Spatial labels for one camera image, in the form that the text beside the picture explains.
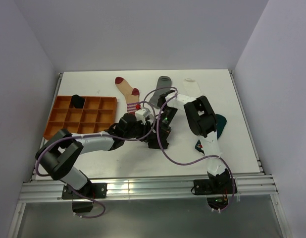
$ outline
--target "gray sock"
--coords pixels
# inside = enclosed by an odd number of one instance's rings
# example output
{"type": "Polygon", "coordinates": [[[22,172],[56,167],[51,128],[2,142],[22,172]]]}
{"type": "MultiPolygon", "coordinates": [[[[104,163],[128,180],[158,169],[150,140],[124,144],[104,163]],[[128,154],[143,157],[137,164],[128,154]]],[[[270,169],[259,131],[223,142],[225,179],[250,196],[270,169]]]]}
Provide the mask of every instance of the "gray sock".
{"type": "Polygon", "coordinates": [[[170,77],[161,76],[160,78],[158,78],[156,88],[163,88],[163,87],[168,87],[168,88],[164,88],[164,89],[157,90],[157,91],[154,92],[154,94],[151,97],[151,99],[149,100],[149,102],[152,103],[155,108],[157,108],[157,109],[159,108],[157,106],[157,101],[159,99],[159,96],[161,94],[166,93],[167,91],[169,91],[170,90],[170,88],[169,88],[170,86],[172,86],[172,80],[170,79],[170,77]]]}

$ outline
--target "gray floor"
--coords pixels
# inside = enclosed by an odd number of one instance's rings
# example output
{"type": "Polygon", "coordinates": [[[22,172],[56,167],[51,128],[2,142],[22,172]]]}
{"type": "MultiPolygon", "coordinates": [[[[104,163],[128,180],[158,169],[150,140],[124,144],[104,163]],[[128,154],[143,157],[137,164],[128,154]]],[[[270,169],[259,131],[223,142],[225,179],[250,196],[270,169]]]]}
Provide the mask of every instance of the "gray floor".
{"type": "Polygon", "coordinates": [[[117,201],[106,206],[103,217],[79,219],[72,216],[71,203],[27,204],[18,237],[281,237],[270,196],[241,197],[220,215],[209,211],[205,198],[117,201]]]}

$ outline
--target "wooden tray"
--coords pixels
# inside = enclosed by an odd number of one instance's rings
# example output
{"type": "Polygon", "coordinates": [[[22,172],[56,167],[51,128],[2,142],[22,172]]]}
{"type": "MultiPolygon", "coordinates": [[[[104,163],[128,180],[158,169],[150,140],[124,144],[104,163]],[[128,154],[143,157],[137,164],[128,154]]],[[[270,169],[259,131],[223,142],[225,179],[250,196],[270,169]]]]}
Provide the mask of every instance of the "wooden tray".
{"type": "Polygon", "coordinates": [[[115,121],[117,98],[83,97],[82,109],[74,108],[71,96],[57,96],[45,128],[44,138],[49,140],[62,128],[71,133],[94,133],[108,129],[115,121]]]}

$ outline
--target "wall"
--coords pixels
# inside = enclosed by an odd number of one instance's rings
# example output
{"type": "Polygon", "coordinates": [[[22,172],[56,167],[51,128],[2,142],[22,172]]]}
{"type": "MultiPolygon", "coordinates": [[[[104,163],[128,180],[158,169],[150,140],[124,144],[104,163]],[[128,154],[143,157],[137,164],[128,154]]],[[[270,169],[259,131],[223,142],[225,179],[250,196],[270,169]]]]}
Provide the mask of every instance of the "wall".
{"type": "Polygon", "coordinates": [[[306,237],[306,0],[268,2],[235,80],[292,232],[306,237]]]}
{"type": "Polygon", "coordinates": [[[268,0],[15,0],[59,71],[233,69],[268,0]]]}
{"type": "Polygon", "coordinates": [[[22,181],[31,175],[55,79],[15,3],[0,0],[0,238],[7,235],[22,181]]]}

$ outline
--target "red sock toe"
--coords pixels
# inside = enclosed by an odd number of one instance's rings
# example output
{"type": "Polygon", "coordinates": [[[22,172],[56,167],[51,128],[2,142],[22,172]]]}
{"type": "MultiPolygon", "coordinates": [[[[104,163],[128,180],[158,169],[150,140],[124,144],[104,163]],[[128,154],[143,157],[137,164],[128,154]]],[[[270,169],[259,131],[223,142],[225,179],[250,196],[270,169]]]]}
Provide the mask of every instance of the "red sock toe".
{"type": "Polygon", "coordinates": [[[138,90],[137,88],[134,88],[134,89],[132,90],[131,95],[133,95],[133,96],[139,96],[139,95],[140,95],[140,92],[139,92],[139,90],[138,90]]]}
{"type": "Polygon", "coordinates": [[[124,78],[122,78],[122,77],[116,77],[114,83],[119,84],[119,83],[122,83],[123,80],[124,80],[124,78]]]}

